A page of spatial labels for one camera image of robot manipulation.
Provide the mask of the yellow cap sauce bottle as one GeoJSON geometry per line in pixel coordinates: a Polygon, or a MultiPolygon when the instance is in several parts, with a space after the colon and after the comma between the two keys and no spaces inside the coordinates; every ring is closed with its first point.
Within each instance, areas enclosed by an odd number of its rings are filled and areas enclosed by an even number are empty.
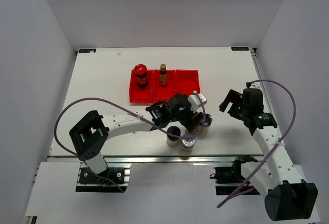
{"type": "Polygon", "coordinates": [[[190,120],[188,120],[184,127],[185,127],[185,132],[194,134],[197,130],[197,128],[200,126],[201,120],[204,119],[204,114],[203,112],[196,112],[190,120]]]}

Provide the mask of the black lid spice jar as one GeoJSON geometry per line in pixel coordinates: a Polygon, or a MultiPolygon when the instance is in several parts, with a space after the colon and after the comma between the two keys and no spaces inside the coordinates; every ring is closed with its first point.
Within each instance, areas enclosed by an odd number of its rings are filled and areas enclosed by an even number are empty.
{"type": "Polygon", "coordinates": [[[180,136],[180,128],[177,126],[170,126],[167,129],[167,145],[170,147],[177,146],[181,141],[180,136]]]}

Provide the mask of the small yellow label bottle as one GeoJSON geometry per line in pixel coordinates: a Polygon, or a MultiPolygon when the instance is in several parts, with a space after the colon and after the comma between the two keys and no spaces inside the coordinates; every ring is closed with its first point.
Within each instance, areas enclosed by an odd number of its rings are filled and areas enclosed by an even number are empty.
{"type": "Polygon", "coordinates": [[[161,86],[167,85],[167,66],[166,66],[166,64],[160,65],[160,85],[161,86]]]}

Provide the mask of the red lid sauce jar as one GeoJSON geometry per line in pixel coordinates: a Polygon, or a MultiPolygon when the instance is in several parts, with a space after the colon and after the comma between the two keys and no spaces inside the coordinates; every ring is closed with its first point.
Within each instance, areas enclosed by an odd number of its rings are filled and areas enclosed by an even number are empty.
{"type": "Polygon", "coordinates": [[[148,70],[143,64],[138,64],[134,67],[134,74],[136,76],[137,85],[144,88],[148,85],[148,70]]]}

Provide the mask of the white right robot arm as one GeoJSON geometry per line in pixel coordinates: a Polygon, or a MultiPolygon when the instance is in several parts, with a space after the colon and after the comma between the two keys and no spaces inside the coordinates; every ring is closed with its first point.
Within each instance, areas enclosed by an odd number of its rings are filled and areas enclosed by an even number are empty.
{"type": "Polygon", "coordinates": [[[293,165],[284,143],[279,140],[273,115],[264,112],[262,91],[245,88],[239,93],[231,89],[219,110],[243,121],[264,154],[261,162],[253,156],[236,157],[230,172],[220,180],[251,183],[264,197],[265,210],[273,221],[309,219],[318,190],[293,165]]]}

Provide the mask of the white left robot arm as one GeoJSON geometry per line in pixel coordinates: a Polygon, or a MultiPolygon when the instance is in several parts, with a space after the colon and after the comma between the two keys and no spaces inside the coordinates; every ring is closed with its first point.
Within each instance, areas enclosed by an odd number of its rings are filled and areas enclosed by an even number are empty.
{"type": "Polygon", "coordinates": [[[86,163],[97,182],[108,178],[107,164],[101,154],[104,143],[110,138],[149,132],[179,121],[183,126],[194,126],[193,116],[200,108],[198,95],[175,94],[168,101],[155,103],[141,111],[124,115],[103,116],[97,110],[89,111],[70,131],[69,136],[79,160],[86,163]]]}

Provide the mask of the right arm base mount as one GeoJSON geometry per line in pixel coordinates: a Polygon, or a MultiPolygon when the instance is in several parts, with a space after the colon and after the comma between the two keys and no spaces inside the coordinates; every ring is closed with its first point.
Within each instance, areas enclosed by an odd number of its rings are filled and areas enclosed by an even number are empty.
{"type": "Polygon", "coordinates": [[[245,178],[241,174],[241,165],[247,162],[258,162],[253,156],[239,156],[232,162],[231,166],[217,166],[209,178],[215,180],[215,191],[217,196],[229,195],[235,187],[242,183],[245,178]]]}

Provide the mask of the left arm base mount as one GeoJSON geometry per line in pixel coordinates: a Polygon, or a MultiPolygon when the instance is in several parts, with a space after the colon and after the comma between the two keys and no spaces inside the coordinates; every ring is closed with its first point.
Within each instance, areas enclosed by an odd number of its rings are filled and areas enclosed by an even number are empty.
{"type": "Polygon", "coordinates": [[[100,176],[93,175],[81,163],[76,183],[76,192],[81,193],[124,193],[129,183],[130,164],[112,163],[100,176]]]}

